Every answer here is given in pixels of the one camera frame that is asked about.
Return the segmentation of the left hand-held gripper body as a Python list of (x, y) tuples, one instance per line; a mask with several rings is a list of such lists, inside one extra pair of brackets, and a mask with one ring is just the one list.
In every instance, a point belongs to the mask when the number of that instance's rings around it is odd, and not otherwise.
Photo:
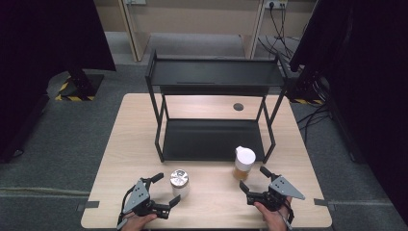
[(134, 214), (139, 217), (156, 215), (158, 218), (168, 219), (171, 206), (157, 204), (151, 199), (150, 185), (156, 183), (156, 178), (141, 178), (124, 196), (122, 200), (121, 219)]

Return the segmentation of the black curtain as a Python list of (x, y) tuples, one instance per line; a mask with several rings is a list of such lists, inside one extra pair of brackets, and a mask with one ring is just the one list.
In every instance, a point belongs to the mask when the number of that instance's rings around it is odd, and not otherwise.
[(30, 133), (62, 72), (115, 70), (93, 0), (0, 0), (0, 163)]
[(317, 0), (290, 61), (329, 84), (353, 153), (408, 225), (408, 0)]

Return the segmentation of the glass jar with silver lid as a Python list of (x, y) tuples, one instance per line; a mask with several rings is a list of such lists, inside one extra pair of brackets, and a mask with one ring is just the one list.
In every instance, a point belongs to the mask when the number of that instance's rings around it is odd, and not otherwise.
[(186, 197), (190, 191), (190, 178), (183, 169), (176, 169), (170, 174), (170, 185), (174, 196)]

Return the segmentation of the orange powder jar white lid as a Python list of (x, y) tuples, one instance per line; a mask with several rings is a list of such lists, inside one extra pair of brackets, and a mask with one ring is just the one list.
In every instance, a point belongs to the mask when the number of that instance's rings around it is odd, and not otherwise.
[(235, 150), (236, 159), (233, 170), (233, 176), (238, 180), (247, 178), (255, 160), (255, 153), (247, 147), (238, 146)]

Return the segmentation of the person's left hand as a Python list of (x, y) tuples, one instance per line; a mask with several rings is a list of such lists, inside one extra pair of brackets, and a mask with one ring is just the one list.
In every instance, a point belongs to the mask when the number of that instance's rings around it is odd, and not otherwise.
[(156, 219), (157, 216), (155, 214), (149, 214), (144, 217), (139, 217), (135, 214), (129, 214), (125, 218), (127, 222), (122, 226), (121, 231), (141, 231), (148, 222)]

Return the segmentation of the grey floor tape strip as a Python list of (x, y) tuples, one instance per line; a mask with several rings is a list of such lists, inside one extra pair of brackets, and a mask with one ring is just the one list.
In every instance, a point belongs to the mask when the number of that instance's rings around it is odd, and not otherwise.
[(327, 207), (330, 211), (336, 211), (336, 206), (325, 199), (314, 198), (315, 205)]
[(87, 201), (84, 204), (79, 204), (77, 206), (76, 211), (82, 212), (87, 208), (98, 208), (99, 207), (99, 201)]

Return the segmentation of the black metal two-tier rack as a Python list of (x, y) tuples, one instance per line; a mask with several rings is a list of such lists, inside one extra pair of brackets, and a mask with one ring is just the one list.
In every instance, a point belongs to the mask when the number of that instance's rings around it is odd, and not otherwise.
[(170, 59), (153, 52), (145, 81), (161, 161), (232, 161), (240, 145), (258, 162), (268, 161), (276, 145), (272, 123), (288, 82), (281, 54), (261, 61)]

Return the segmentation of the black stand base striped tape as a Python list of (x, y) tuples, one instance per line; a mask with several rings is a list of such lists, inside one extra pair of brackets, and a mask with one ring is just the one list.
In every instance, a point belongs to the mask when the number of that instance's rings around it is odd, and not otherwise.
[(104, 79), (103, 74), (85, 73), (80, 76), (68, 76), (61, 86), (56, 100), (92, 101)]
[(293, 103), (323, 104), (324, 101), (315, 90), (315, 82), (301, 81), (300, 75), (300, 72), (290, 72), (285, 96)]

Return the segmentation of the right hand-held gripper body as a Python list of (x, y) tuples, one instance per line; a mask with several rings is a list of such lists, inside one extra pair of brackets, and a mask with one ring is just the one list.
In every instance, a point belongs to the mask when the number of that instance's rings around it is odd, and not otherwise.
[(288, 196), (301, 200), (305, 199), (304, 194), (282, 175), (278, 175), (277, 179), (269, 183), (266, 192), (251, 192), (245, 196), (248, 205), (259, 202), (272, 212), (280, 210), (286, 204)]

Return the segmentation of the light wooden furniture frame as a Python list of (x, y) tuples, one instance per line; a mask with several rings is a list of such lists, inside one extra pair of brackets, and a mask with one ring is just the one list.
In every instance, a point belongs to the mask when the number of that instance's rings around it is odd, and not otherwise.
[(254, 57), (264, 0), (118, 0), (134, 59), (153, 33), (238, 35), (244, 56)]

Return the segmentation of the white wall power socket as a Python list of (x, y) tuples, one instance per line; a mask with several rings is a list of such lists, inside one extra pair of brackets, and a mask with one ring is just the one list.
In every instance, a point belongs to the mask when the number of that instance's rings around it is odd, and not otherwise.
[(266, 0), (265, 8), (270, 10), (283, 10), (287, 5), (288, 0)]

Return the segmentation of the person's right hand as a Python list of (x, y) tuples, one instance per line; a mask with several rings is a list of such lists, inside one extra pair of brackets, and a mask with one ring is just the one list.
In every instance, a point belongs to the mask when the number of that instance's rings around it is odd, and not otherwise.
[(286, 220), (289, 218), (292, 199), (286, 198), (287, 206), (282, 206), (279, 211), (272, 212), (262, 203), (255, 202), (254, 206), (263, 216), (263, 221), (267, 224), (268, 231), (288, 231)]

